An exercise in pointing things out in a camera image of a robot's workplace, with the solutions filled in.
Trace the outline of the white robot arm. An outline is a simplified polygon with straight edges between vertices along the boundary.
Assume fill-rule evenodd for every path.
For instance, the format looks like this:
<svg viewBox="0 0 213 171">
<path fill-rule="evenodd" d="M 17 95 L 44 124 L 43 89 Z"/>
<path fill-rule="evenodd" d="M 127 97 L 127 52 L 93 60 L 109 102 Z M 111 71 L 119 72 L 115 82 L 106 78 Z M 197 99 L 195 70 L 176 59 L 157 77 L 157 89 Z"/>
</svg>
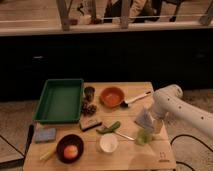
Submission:
<svg viewBox="0 0 213 171">
<path fill-rule="evenodd" d="M 213 140 L 213 113 L 182 100 L 180 86 L 172 84 L 153 92 L 151 112 L 155 119 L 163 120 L 167 113 L 185 120 Z"/>
</svg>

